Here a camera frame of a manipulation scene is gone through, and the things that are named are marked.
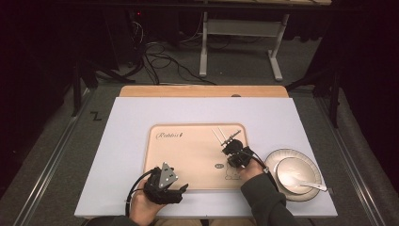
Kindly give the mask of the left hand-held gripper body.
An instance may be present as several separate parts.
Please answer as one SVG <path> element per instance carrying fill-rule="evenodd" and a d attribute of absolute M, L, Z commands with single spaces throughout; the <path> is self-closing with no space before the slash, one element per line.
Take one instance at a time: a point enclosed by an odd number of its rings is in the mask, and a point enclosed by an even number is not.
<path fill-rule="evenodd" d="M 164 162 L 162 167 L 155 167 L 149 171 L 149 177 L 144 185 L 144 193 L 154 203 L 167 203 L 171 195 L 179 195 L 169 190 L 170 186 L 178 180 L 174 170 Z"/>

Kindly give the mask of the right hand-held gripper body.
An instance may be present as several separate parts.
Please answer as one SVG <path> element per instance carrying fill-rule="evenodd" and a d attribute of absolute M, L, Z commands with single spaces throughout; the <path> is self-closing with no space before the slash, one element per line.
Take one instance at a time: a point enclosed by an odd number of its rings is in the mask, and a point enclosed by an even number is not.
<path fill-rule="evenodd" d="M 240 133 L 241 131 L 238 130 L 221 143 L 222 153 L 227 156 L 228 163 L 233 168 L 246 167 L 254 155 L 248 146 L 244 146 L 240 140 L 235 138 Z"/>

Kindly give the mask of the beige rabbit print tray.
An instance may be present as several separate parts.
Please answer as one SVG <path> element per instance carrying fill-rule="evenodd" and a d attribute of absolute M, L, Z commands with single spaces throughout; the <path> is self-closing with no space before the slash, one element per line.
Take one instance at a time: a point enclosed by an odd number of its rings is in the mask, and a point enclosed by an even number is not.
<path fill-rule="evenodd" d="M 238 130 L 235 138 L 247 146 L 245 127 L 240 123 L 157 124 L 149 132 L 143 169 L 161 167 L 164 162 L 174 168 L 178 180 L 171 187 L 185 184 L 191 190 L 237 189 L 241 179 L 230 166 L 223 147 L 211 129 L 224 141 L 217 127 L 228 138 Z"/>

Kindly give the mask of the white ribbed plate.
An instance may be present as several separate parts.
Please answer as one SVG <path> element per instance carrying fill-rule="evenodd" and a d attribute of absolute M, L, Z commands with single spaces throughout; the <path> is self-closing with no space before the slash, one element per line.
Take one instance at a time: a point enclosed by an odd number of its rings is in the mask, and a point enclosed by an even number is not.
<path fill-rule="evenodd" d="M 286 196 L 287 200 L 292 202 L 306 202 L 316 197 L 317 194 L 319 193 L 318 189 L 311 188 L 310 192 L 302 195 L 297 195 L 284 188 L 283 185 L 279 182 L 277 175 L 277 165 L 282 159 L 287 157 L 296 157 L 307 162 L 311 166 L 314 172 L 315 183 L 316 184 L 322 183 L 322 175 L 320 170 L 305 154 L 292 149 L 279 149 L 272 152 L 265 159 L 265 164 L 267 167 L 269 167 L 269 171 L 271 172 L 271 175 L 275 179 L 279 191 Z"/>

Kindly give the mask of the white bowl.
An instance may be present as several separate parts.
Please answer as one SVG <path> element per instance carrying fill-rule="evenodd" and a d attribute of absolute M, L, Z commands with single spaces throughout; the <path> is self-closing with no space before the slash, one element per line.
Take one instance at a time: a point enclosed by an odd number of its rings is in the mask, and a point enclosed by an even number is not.
<path fill-rule="evenodd" d="M 288 176 L 296 178 L 299 181 L 315 182 L 315 176 L 311 166 L 304 160 L 296 157 L 282 159 L 277 165 L 277 175 L 283 187 L 297 195 L 310 192 L 311 187 L 294 185 L 293 183 L 289 184 Z"/>

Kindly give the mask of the white ceramic spoon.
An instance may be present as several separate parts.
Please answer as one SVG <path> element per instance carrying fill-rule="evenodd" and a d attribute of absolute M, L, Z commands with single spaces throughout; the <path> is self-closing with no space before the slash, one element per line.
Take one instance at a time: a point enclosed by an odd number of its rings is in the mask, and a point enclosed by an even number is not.
<path fill-rule="evenodd" d="M 319 189 L 321 191 L 327 191 L 327 187 L 324 185 L 320 185 L 320 184 L 315 184 L 315 183 L 305 182 L 305 181 L 299 181 L 298 184 L 300 186 L 308 186 L 308 187 L 312 187 L 315 189 Z"/>

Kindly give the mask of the person's right hand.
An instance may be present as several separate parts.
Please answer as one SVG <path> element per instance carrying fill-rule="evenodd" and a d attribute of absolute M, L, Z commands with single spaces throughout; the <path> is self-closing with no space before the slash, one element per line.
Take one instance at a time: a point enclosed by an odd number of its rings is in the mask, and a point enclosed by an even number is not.
<path fill-rule="evenodd" d="M 246 167 L 237 169 L 241 180 L 245 183 L 251 178 L 263 173 L 263 167 L 254 159 L 251 159 Z"/>

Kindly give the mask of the person's left hand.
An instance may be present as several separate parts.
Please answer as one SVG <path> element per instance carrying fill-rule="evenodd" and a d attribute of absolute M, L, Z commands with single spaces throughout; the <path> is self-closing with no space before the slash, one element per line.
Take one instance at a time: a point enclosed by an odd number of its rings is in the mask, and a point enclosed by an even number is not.
<path fill-rule="evenodd" d="M 157 204 L 148 200 L 145 193 L 139 189 L 131 199 L 129 219 L 138 226 L 149 226 L 164 207 L 164 204 Z"/>

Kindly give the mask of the wooden table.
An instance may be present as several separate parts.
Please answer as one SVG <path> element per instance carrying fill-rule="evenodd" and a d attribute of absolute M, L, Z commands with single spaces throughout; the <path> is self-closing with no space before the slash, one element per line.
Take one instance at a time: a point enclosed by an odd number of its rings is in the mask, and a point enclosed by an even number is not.
<path fill-rule="evenodd" d="M 288 98 L 283 86 L 124 86 L 120 97 L 277 97 Z"/>

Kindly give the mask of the black metal stand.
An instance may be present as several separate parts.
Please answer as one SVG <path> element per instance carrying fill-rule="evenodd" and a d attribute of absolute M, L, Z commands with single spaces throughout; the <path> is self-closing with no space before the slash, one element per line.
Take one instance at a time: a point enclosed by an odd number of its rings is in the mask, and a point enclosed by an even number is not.
<path fill-rule="evenodd" d="M 328 117 L 332 125 L 337 128 L 337 115 L 339 106 L 340 72 L 337 69 L 326 67 L 315 73 L 308 73 L 303 78 L 287 85 L 287 91 L 301 86 L 313 85 L 314 97 L 328 97 Z"/>
<path fill-rule="evenodd" d="M 98 87 L 98 81 L 95 73 L 100 71 L 105 75 L 115 79 L 118 82 L 126 84 L 134 84 L 135 80 L 130 80 L 123 77 L 104 66 L 97 64 L 96 62 L 88 59 L 78 59 L 72 69 L 72 87 L 73 87 L 73 113 L 75 117 L 78 112 L 83 108 L 83 94 L 81 92 L 81 82 L 84 82 L 86 87 L 89 89 L 96 89 Z"/>

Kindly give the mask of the metal floor rail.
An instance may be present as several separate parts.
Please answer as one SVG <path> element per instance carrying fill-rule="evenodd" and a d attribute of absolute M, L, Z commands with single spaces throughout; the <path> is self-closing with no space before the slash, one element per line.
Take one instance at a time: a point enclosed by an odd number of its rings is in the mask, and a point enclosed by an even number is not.
<path fill-rule="evenodd" d="M 339 129 L 333 125 L 329 118 L 327 102 L 324 99 L 316 98 L 315 102 L 322 111 L 325 120 L 327 121 L 329 130 L 331 131 L 334 139 L 339 147 L 344 166 L 351 180 L 352 186 L 354 187 L 359 201 L 370 221 L 372 226 L 387 226 L 385 220 L 381 216 L 378 207 L 375 204 L 375 200 L 368 186 L 365 184 L 363 178 L 359 173 L 359 169 L 356 166 L 349 150 L 344 143 L 343 136 Z"/>
<path fill-rule="evenodd" d="M 29 192 L 29 196 L 24 202 L 24 206 L 21 208 L 18 216 L 13 221 L 12 226 L 28 226 L 30 219 L 35 213 L 37 206 L 40 203 L 42 196 L 44 195 L 48 185 L 56 172 L 56 169 L 61 161 L 62 155 L 65 153 L 65 146 L 69 142 L 69 138 L 72 135 L 75 125 L 79 121 L 82 109 L 87 105 L 89 99 L 92 96 L 90 89 L 85 89 L 83 92 L 78 91 L 79 97 L 82 99 L 81 106 L 78 109 L 74 109 L 71 115 L 68 117 L 68 122 L 59 136 L 56 146 L 51 151 L 51 155 L 48 157 L 43 170 L 37 177 L 35 184 Z"/>

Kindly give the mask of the white metal desk frame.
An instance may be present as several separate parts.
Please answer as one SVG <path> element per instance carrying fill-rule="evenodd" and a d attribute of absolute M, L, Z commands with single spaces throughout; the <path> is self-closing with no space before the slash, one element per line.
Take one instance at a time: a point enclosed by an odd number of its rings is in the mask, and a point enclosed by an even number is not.
<path fill-rule="evenodd" d="M 289 18 L 290 18 L 289 14 L 284 14 L 282 16 L 282 19 L 278 22 L 209 19 L 208 13 L 203 12 L 201 52 L 199 59 L 199 75 L 201 77 L 205 77 L 207 75 L 207 63 L 208 63 L 207 41 L 209 35 L 274 38 L 275 39 L 274 47 L 267 51 L 267 57 L 275 80 L 282 81 L 283 77 L 277 60 L 277 54 Z"/>

